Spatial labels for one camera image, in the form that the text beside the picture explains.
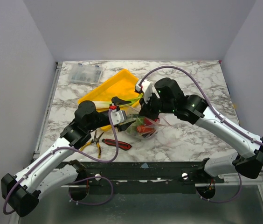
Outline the red toy chili pepper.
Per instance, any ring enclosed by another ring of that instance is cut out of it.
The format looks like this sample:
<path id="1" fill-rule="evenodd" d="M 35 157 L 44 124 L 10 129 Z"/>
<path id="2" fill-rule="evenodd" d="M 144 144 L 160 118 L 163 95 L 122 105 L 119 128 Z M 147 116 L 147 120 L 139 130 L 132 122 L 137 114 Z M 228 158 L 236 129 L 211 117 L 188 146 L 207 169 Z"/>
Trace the red toy chili pepper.
<path id="1" fill-rule="evenodd" d="M 138 133 L 142 133 L 142 134 L 155 132 L 155 128 L 150 127 L 150 126 L 145 126 L 145 125 L 138 126 L 136 130 Z"/>

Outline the clear zip top bag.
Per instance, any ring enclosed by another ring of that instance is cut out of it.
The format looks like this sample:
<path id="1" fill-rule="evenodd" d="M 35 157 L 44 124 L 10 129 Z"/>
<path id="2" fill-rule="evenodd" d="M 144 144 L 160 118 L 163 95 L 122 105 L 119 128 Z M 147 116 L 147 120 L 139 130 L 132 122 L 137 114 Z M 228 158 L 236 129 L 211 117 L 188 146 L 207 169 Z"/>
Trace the clear zip top bag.
<path id="1" fill-rule="evenodd" d="M 160 116 L 155 120 L 139 115 L 139 109 L 128 106 L 127 108 L 127 125 L 125 132 L 137 139 L 146 140 L 158 133 L 161 127 L 171 126 L 164 116 Z"/>

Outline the green toy cabbage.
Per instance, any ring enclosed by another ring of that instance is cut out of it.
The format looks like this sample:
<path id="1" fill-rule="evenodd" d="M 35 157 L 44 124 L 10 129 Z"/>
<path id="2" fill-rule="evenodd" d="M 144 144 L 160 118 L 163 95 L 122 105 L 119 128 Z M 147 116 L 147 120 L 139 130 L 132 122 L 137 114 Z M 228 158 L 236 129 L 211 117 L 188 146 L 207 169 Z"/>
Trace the green toy cabbage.
<path id="1" fill-rule="evenodd" d="M 144 125 L 144 117 L 143 116 L 135 116 L 133 117 L 132 126 L 138 127 Z"/>

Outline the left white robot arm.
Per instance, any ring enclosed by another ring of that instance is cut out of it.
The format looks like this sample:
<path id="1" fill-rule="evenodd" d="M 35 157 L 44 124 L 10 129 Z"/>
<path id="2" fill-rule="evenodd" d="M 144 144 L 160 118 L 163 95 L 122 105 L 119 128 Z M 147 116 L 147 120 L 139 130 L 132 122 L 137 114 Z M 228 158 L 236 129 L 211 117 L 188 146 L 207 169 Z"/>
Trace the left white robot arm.
<path id="1" fill-rule="evenodd" d="M 65 158 L 77 152 L 91 138 L 91 132 L 107 125 L 117 125 L 126 121 L 125 111 L 120 106 L 129 101 L 113 97 L 108 110 L 98 112 L 93 101 L 83 101 L 75 111 L 75 117 L 60 134 L 59 141 L 66 141 L 67 146 L 52 146 L 29 167 L 16 175 L 7 173 L 1 179 L 1 193 L 4 204 L 10 205 L 20 217 L 29 214 L 38 204 L 36 184 Z"/>

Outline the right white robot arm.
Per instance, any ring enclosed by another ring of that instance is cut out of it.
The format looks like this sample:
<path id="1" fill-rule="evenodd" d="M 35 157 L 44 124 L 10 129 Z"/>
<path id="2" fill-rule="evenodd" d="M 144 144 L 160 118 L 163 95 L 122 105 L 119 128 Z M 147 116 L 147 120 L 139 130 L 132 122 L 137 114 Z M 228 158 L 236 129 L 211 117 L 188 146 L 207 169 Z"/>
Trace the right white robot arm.
<path id="1" fill-rule="evenodd" d="M 155 120 L 159 114 L 173 114 L 211 132 L 236 152 L 214 159 L 204 159 L 197 170 L 200 182 L 207 183 L 222 174 L 239 173 L 256 179 L 263 167 L 263 137 L 255 135 L 222 116 L 216 109 L 211 110 L 205 99 L 198 95 L 184 95 L 177 82 L 163 78 L 152 85 L 138 81 L 135 91 L 141 93 L 140 115 Z"/>

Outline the red toy tomato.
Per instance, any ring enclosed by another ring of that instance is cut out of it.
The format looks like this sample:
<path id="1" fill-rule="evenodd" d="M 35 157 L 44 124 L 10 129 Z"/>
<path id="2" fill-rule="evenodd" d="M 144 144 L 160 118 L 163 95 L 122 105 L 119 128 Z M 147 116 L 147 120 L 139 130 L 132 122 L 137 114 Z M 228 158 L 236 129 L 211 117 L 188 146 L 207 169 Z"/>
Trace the red toy tomato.
<path id="1" fill-rule="evenodd" d="M 153 125 L 153 122 L 148 118 L 144 118 L 143 123 L 145 126 Z"/>

